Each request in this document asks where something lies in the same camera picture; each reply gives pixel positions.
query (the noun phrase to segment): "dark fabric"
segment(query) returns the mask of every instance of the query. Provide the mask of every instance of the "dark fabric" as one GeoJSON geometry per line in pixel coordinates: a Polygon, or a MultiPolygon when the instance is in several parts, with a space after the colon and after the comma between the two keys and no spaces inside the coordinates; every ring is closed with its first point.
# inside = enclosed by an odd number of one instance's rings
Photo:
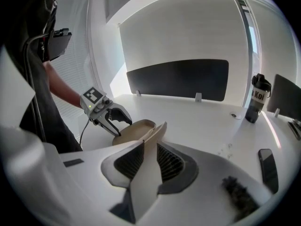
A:
{"type": "MultiPolygon", "coordinates": [[[[53,0],[37,0],[27,10],[22,23],[14,29],[14,34],[7,43],[8,51],[24,76],[23,45],[28,38],[48,32],[55,23],[55,11],[51,13],[53,0]]],[[[49,78],[40,57],[37,54],[38,40],[29,49],[29,63],[32,71],[34,88],[39,105],[40,115],[48,143],[56,146],[59,153],[82,151],[74,135],[65,125],[52,99],[49,90],[49,78]]],[[[36,134],[34,119],[30,107],[27,108],[20,127],[36,134]]]]}

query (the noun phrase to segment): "smartphone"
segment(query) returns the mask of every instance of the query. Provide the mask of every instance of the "smartphone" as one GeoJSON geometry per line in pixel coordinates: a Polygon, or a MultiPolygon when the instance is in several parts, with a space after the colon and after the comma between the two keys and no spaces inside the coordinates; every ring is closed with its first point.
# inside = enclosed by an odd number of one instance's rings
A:
{"type": "Polygon", "coordinates": [[[295,137],[297,138],[298,141],[301,140],[301,137],[297,131],[297,129],[295,128],[295,126],[289,121],[288,122],[288,126],[290,127],[290,129],[292,130],[293,134],[295,135],[295,137]]]}
{"type": "Polygon", "coordinates": [[[275,194],[278,192],[278,174],[273,153],[270,149],[261,149],[258,155],[263,183],[275,194]]]}

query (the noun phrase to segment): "desk surface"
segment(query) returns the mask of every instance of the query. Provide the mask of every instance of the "desk surface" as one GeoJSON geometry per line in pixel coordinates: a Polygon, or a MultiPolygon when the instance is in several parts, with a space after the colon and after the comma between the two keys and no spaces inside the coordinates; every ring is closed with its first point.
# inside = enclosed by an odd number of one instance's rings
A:
{"type": "MultiPolygon", "coordinates": [[[[149,119],[157,126],[167,122],[163,140],[185,145],[205,152],[218,154],[238,165],[254,179],[262,182],[258,157],[260,149],[272,150],[278,172],[279,189],[286,188],[300,162],[301,142],[297,141],[287,125],[288,118],[275,118],[262,113],[255,124],[244,119],[246,109],[233,105],[192,99],[121,95],[114,99],[130,113],[133,122],[149,119]],[[241,115],[240,120],[230,116],[241,115]]],[[[79,130],[87,122],[79,118],[79,130]]],[[[127,124],[113,122],[119,129],[127,124]]],[[[94,150],[111,145],[113,136],[90,123],[84,133],[84,150],[94,150]]]]}

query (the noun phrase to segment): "window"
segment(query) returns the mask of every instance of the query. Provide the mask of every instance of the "window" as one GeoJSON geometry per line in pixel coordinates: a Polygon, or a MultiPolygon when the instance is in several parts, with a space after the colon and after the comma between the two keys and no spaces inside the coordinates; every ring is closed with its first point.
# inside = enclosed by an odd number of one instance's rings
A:
{"type": "MultiPolygon", "coordinates": [[[[245,16],[248,21],[248,27],[249,27],[250,34],[251,34],[251,41],[252,41],[252,48],[253,48],[253,55],[252,55],[253,56],[252,57],[252,77],[253,77],[254,75],[257,75],[258,73],[260,73],[260,59],[259,59],[259,50],[258,50],[259,40],[255,33],[255,25],[254,25],[253,19],[251,17],[250,11],[248,11],[248,12],[245,11],[245,16]]],[[[249,104],[251,101],[251,96],[252,96],[252,90],[253,90],[253,85],[250,86],[250,89],[248,91],[248,97],[246,99],[245,108],[249,107],[249,104]]]]}
{"type": "MultiPolygon", "coordinates": [[[[96,84],[87,41],[89,0],[57,0],[55,30],[69,28],[72,37],[63,56],[51,62],[60,77],[82,94],[96,84]]],[[[75,138],[79,138],[78,117],[83,110],[53,95],[58,111],[75,138]]]]}

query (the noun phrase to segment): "cable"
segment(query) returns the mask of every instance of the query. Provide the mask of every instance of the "cable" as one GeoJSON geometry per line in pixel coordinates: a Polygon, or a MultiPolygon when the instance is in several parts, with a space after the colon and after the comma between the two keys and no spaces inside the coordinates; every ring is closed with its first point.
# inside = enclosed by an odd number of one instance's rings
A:
{"type": "MultiPolygon", "coordinates": [[[[24,57],[24,65],[25,65],[25,78],[26,78],[27,82],[29,83],[29,85],[32,87],[33,90],[35,90],[35,89],[34,89],[33,78],[32,78],[32,70],[30,68],[29,60],[28,60],[28,50],[29,50],[30,44],[34,40],[40,39],[40,38],[45,38],[48,35],[49,35],[48,33],[45,33],[45,34],[42,34],[42,35],[38,35],[38,36],[35,36],[35,37],[32,37],[32,38],[29,38],[24,44],[23,57],[24,57]]],[[[31,110],[32,110],[33,123],[34,123],[36,133],[38,134],[37,123],[36,123],[36,120],[37,120],[38,124],[39,124],[39,128],[40,128],[41,139],[42,139],[43,142],[46,142],[45,131],[44,131],[44,127],[43,127],[42,118],[41,118],[41,114],[40,114],[39,105],[38,105],[36,95],[34,95],[32,101],[31,101],[31,110]]]]}
{"type": "Polygon", "coordinates": [[[81,133],[81,135],[80,135],[80,140],[79,140],[79,145],[80,145],[80,146],[81,146],[81,138],[83,137],[84,131],[85,131],[87,125],[89,124],[89,121],[90,121],[90,119],[88,119],[88,121],[87,121],[87,123],[86,123],[86,125],[85,125],[85,127],[84,127],[84,129],[83,129],[83,131],[82,131],[82,133],[81,133]]]}

